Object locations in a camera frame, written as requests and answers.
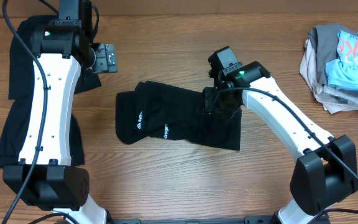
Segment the black t-shirt with logo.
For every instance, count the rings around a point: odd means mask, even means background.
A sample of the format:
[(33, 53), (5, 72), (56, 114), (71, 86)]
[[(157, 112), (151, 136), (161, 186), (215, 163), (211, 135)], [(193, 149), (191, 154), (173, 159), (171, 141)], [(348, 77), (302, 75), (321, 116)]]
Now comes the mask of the black t-shirt with logo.
[(150, 136), (238, 151), (242, 111), (224, 119), (205, 113), (203, 103), (200, 92), (140, 82), (135, 90), (116, 95), (116, 135), (124, 144)]

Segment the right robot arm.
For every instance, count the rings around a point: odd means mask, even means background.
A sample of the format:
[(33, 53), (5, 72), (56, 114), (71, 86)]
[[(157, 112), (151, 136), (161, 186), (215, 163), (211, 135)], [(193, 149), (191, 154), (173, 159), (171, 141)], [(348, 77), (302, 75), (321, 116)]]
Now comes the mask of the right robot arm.
[(204, 112), (233, 121), (245, 106), (263, 119), (295, 161), (291, 201), (271, 218), (248, 217), (246, 223), (329, 223), (327, 209), (358, 191), (353, 141), (346, 135), (335, 138), (310, 120), (259, 62), (244, 65), (228, 46), (208, 62), (214, 85), (203, 90)]

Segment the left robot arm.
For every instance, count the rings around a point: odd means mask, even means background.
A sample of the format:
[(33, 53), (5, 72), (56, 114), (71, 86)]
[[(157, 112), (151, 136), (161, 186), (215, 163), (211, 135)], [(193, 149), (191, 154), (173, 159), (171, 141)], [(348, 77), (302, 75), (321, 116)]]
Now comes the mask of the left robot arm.
[(90, 195), (87, 170), (71, 163), (70, 123), (80, 77), (114, 73), (113, 45), (96, 43), (99, 12), (90, 1), (61, 1), (57, 17), (33, 31), (22, 47), (34, 66), (34, 91), (24, 145), (3, 181), (16, 201), (68, 223), (111, 223)]

